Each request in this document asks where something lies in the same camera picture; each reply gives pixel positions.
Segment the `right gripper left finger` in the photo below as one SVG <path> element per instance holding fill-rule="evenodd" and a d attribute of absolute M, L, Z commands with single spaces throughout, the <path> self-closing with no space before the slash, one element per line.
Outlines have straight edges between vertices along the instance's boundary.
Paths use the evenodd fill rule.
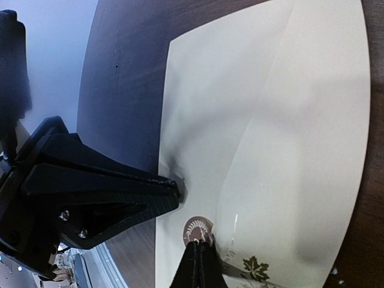
<path fill-rule="evenodd" d="M 198 242 L 189 242 L 170 288 L 198 287 Z"/>

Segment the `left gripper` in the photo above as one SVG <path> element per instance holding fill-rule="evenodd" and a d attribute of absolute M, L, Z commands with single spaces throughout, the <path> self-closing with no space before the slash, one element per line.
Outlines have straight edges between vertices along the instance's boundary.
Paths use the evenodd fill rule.
<path fill-rule="evenodd" d="M 60 242 L 91 249 L 179 206 L 176 181 L 158 175 L 90 172 L 75 157 L 86 146 L 58 116 L 46 118 L 17 150 L 1 140 L 1 251 L 51 281 Z"/>

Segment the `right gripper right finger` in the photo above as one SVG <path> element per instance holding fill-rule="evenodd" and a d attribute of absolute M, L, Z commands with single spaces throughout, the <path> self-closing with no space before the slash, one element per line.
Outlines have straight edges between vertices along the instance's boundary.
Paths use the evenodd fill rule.
<path fill-rule="evenodd" d="M 227 288 L 215 247 L 202 238 L 197 245 L 197 287 Z"/>

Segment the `round brown seal sticker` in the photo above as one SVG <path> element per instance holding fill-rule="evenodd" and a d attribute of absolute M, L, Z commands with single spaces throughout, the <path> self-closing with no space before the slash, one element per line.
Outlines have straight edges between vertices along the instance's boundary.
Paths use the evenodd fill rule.
<path fill-rule="evenodd" d="M 190 218 L 183 231 L 183 242 L 187 246 L 190 242 L 206 242 L 210 246 L 214 243 L 212 234 L 213 223 L 205 217 L 195 216 Z"/>

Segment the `brown paper envelope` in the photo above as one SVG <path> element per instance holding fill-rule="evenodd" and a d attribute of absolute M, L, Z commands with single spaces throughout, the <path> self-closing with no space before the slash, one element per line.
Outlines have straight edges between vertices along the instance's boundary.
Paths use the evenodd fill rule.
<path fill-rule="evenodd" d="M 158 171 L 180 207 L 156 220 L 169 287 L 207 218 L 229 287 L 322 287 L 355 206 L 370 121 L 360 1 L 266 1 L 172 40 Z"/>

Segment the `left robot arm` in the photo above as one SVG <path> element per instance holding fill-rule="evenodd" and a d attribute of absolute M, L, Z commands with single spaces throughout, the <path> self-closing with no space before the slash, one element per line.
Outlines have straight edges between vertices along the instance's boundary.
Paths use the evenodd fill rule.
<path fill-rule="evenodd" d="M 63 120 L 46 118 L 23 145 L 31 108 L 26 29 L 1 11 L 1 251 L 44 281 L 57 275 L 59 244 L 89 250 L 176 209 L 169 178 L 123 165 L 86 146 Z"/>

